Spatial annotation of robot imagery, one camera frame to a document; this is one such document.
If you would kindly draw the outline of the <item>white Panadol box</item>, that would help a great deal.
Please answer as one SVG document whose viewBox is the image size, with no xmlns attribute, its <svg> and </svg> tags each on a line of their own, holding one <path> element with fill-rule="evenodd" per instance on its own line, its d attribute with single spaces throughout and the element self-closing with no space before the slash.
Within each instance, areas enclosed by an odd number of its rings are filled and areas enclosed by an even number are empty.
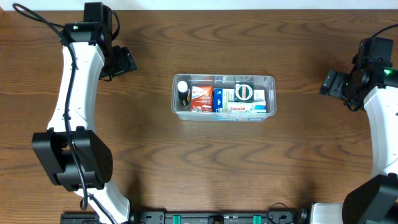
<svg viewBox="0 0 398 224">
<path fill-rule="evenodd" d="M 265 101 L 257 102 L 229 102 L 226 106 L 227 113 L 252 113 L 264 114 L 267 113 Z"/>
</svg>

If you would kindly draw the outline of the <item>dark bottle white cap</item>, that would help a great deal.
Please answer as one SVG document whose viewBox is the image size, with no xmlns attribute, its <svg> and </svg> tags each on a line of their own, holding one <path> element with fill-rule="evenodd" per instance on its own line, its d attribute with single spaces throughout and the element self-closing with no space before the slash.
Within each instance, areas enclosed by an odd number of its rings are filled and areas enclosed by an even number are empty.
<svg viewBox="0 0 398 224">
<path fill-rule="evenodd" d="M 179 81 L 177 83 L 178 98 L 180 104 L 183 106 L 188 106 L 191 100 L 191 87 L 186 81 Z"/>
</svg>

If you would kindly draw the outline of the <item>red medicine box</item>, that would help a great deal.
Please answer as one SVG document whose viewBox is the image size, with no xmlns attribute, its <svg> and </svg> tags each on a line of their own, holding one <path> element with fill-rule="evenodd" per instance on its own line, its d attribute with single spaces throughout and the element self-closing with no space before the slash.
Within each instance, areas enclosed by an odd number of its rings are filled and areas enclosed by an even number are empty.
<svg viewBox="0 0 398 224">
<path fill-rule="evenodd" d="M 194 112 L 213 111 L 212 86 L 192 86 L 191 110 Z"/>
</svg>

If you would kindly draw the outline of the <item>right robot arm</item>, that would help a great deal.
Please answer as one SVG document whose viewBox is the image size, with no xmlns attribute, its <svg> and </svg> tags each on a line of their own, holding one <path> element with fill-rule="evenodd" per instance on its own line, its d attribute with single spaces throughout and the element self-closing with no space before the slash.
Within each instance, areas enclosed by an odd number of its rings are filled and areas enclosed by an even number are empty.
<svg viewBox="0 0 398 224">
<path fill-rule="evenodd" d="M 320 94 L 347 102 L 350 93 L 359 95 L 371 128 L 371 178 L 342 203 L 314 203 L 309 222 L 397 223 L 397 70 L 330 70 Z"/>
</svg>

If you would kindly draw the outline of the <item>blue fever patch box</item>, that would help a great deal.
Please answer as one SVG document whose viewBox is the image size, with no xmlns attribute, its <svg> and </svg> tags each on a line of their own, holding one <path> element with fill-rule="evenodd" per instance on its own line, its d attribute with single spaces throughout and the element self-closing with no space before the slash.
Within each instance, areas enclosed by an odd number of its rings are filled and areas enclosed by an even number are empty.
<svg viewBox="0 0 398 224">
<path fill-rule="evenodd" d="M 265 101 L 264 90 L 254 90 L 254 101 Z M 215 113 L 224 114 L 239 114 L 239 113 L 227 113 L 226 106 L 229 102 L 237 102 L 234 100 L 234 90 L 225 88 L 216 88 L 213 93 L 213 111 Z M 244 115 L 266 115 L 264 114 L 252 114 L 252 113 L 240 113 Z"/>
</svg>

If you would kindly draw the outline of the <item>clear plastic container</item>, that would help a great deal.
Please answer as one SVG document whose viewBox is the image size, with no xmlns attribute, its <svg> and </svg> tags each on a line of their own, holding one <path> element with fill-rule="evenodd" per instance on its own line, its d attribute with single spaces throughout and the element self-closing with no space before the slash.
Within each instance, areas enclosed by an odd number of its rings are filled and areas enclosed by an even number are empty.
<svg viewBox="0 0 398 224">
<path fill-rule="evenodd" d="M 180 104 L 178 98 L 177 83 L 186 81 L 192 86 L 212 86 L 213 92 L 216 88 L 233 89 L 237 83 L 251 83 L 254 90 L 265 91 L 265 101 L 267 106 L 266 115 L 244 115 L 244 114 L 224 114 L 212 112 L 194 112 L 191 110 L 191 100 L 188 106 Z M 210 75 L 210 74 L 177 74 L 174 76 L 172 85 L 172 111 L 177 114 L 181 120 L 192 121 L 247 121 L 260 122 L 273 116 L 276 112 L 276 90 L 275 80 L 267 75 Z"/>
</svg>

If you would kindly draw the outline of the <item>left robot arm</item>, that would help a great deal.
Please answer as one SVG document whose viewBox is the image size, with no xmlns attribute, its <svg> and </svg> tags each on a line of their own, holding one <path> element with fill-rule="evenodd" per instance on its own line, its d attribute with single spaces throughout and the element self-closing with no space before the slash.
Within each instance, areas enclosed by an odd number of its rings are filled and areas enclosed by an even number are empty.
<svg viewBox="0 0 398 224">
<path fill-rule="evenodd" d="M 126 47 L 113 46 L 112 22 L 65 24 L 63 74 L 58 100 L 44 133 L 34 133 L 32 148 L 53 185 L 81 197 L 100 223 L 130 223 L 131 203 L 112 180 L 113 156 L 98 137 L 95 103 L 98 82 L 135 69 Z"/>
</svg>

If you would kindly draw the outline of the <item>green round-logo box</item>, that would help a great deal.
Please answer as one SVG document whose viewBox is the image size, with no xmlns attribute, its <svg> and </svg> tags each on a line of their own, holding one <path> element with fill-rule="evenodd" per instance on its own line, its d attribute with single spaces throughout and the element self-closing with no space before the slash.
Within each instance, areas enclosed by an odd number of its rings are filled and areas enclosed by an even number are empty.
<svg viewBox="0 0 398 224">
<path fill-rule="evenodd" d="M 237 102 L 253 102 L 254 101 L 254 85 L 251 83 L 235 84 L 234 100 Z"/>
</svg>

